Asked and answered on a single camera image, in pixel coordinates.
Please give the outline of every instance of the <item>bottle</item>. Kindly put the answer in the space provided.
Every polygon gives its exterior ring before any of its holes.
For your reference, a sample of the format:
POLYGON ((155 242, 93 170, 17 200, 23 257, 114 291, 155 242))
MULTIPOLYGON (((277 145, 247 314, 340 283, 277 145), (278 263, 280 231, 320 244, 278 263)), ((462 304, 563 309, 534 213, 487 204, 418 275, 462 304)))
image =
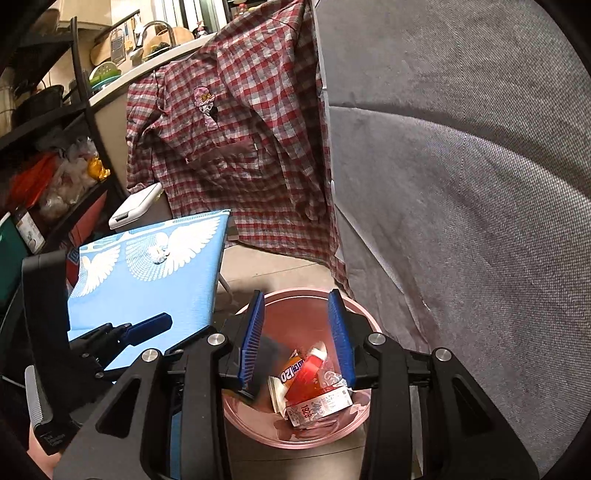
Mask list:
POLYGON ((45 239, 33 221, 31 214, 21 205, 15 210, 13 218, 18 233, 21 234, 31 253, 36 254, 45 245, 45 239))

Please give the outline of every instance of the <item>white wing pattern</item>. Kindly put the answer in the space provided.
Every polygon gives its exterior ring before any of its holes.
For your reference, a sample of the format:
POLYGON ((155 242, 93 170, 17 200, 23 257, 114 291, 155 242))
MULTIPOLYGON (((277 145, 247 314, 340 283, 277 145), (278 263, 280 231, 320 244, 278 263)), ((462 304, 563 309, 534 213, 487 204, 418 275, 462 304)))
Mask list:
POLYGON ((72 291, 72 297, 82 297, 94 291, 113 271, 119 259, 121 246, 109 248, 96 254, 92 261, 86 256, 80 256, 80 273, 78 282, 72 291))
POLYGON ((209 243, 217 231, 219 217, 179 226, 170 236, 164 232, 129 240, 125 259, 130 273, 142 281, 167 277, 188 264, 209 243), (148 253, 153 247, 161 248, 166 260, 154 263, 148 253))

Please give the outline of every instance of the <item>metal screw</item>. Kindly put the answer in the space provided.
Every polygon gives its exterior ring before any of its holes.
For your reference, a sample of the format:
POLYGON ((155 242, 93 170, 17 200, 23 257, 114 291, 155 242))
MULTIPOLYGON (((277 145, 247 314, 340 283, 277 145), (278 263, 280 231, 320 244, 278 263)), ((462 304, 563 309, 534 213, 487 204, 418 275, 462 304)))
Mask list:
POLYGON ((372 345, 383 345, 386 343, 386 337, 381 333, 371 333, 368 336, 368 341, 372 345))
POLYGON ((207 342, 213 346, 221 345, 225 341, 226 337, 224 337, 222 333, 212 333, 209 337, 207 337, 207 342))
POLYGON ((142 360, 144 362, 151 362, 152 360, 156 360, 158 358, 158 351, 153 348, 148 348, 144 353, 142 353, 142 360))
POLYGON ((440 360, 442 362, 447 362, 452 359, 452 353, 445 348, 438 349, 435 352, 435 356, 437 357, 438 360, 440 360))

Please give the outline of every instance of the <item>gray fabric curtain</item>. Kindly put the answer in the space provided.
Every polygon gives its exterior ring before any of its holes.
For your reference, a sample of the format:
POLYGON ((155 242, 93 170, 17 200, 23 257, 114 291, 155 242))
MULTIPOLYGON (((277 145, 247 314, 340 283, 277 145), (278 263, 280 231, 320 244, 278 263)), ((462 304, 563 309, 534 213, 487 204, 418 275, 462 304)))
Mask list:
POLYGON ((532 0, 317 5, 350 286, 541 474, 591 410, 591 79, 532 0))

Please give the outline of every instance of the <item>embroidered applique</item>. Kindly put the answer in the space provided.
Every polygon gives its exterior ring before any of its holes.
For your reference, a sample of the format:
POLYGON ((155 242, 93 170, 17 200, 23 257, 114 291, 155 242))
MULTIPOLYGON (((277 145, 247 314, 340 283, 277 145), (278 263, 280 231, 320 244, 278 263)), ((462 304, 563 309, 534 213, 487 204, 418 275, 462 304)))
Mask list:
POLYGON ((215 130, 217 126, 217 107, 213 104, 216 96, 207 87, 195 88, 195 103, 205 118, 207 130, 215 130))

